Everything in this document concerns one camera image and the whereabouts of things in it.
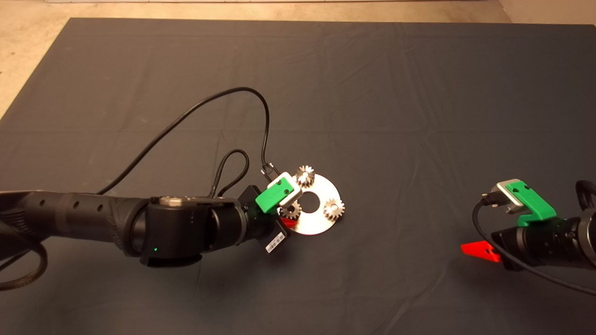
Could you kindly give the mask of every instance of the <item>metal gear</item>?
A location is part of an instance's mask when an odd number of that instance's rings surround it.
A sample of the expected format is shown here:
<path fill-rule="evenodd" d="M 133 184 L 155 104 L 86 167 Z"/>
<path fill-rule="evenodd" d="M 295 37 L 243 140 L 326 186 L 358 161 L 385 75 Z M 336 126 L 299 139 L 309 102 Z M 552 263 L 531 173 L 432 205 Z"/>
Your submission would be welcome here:
<path fill-rule="evenodd" d="M 300 213 L 302 213 L 302 207 L 300 207 L 298 201 L 294 201 L 294 203 L 290 207 L 282 208 L 280 210 L 281 216 L 291 220 L 296 220 L 300 216 Z"/>
<path fill-rule="evenodd" d="M 315 169 L 312 166 L 303 165 L 296 171 L 296 182 L 301 187 L 311 186 L 315 181 Z"/>
<path fill-rule="evenodd" d="M 323 214 L 329 220 L 336 221 L 346 210 L 346 205 L 339 199 L 329 199 L 323 208 Z"/>

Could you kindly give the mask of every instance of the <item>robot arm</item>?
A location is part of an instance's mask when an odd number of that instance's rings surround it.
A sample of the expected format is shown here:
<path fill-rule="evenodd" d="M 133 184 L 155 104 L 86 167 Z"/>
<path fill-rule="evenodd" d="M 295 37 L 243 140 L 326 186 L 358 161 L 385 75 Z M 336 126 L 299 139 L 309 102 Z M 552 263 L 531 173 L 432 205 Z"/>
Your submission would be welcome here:
<path fill-rule="evenodd" d="M 576 184 L 581 217 L 561 219 L 555 210 L 532 188 L 519 179 L 497 183 L 491 192 L 483 194 L 472 212 L 472 221 L 483 241 L 463 244 L 462 251 L 470 256 L 503 262 L 510 271 L 527 270 L 552 283 L 596 296 L 596 290 L 553 277 L 536 266 L 565 266 L 596 269 L 596 210 L 592 209 L 591 194 L 596 186 L 579 181 Z M 529 212 L 520 215 L 517 227 L 491 234 L 482 230 L 478 212 L 484 206 L 506 208 L 507 213 Z"/>
<path fill-rule="evenodd" d="M 0 194 L 0 219 L 27 238 L 50 236 L 114 243 L 152 267 L 184 266 L 201 254 L 256 239 L 272 252 L 288 236 L 279 216 L 263 213 L 249 186 L 234 198 L 119 198 L 43 191 Z M 0 259 L 29 247 L 0 235 Z"/>

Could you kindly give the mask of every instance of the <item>silver disc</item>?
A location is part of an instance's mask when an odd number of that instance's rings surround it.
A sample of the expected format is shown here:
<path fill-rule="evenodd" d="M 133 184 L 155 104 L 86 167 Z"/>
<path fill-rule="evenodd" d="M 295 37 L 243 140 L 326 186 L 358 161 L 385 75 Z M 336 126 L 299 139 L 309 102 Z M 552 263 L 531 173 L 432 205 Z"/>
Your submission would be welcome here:
<path fill-rule="evenodd" d="M 303 210 L 292 230 L 298 234 L 317 235 L 331 228 L 336 221 L 327 219 L 323 208 L 327 200 L 340 198 L 335 185 L 327 178 L 315 174 L 315 181 L 311 186 L 302 187 L 302 192 L 314 193 L 319 198 L 319 208 L 312 213 L 305 213 Z"/>

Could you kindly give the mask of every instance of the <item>barcode label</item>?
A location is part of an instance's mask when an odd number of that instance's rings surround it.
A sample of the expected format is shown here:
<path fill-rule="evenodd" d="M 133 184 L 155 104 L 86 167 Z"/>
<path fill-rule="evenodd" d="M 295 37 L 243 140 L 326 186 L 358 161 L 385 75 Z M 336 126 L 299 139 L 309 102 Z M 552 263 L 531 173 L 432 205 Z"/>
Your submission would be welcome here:
<path fill-rule="evenodd" d="M 284 240 L 284 238 L 285 235 L 283 232 L 277 234 L 277 236 L 271 242 L 269 242 L 269 244 L 267 244 L 265 250 L 267 250 L 268 253 L 271 253 L 273 249 L 275 249 L 275 247 L 277 247 L 280 244 L 280 242 Z"/>

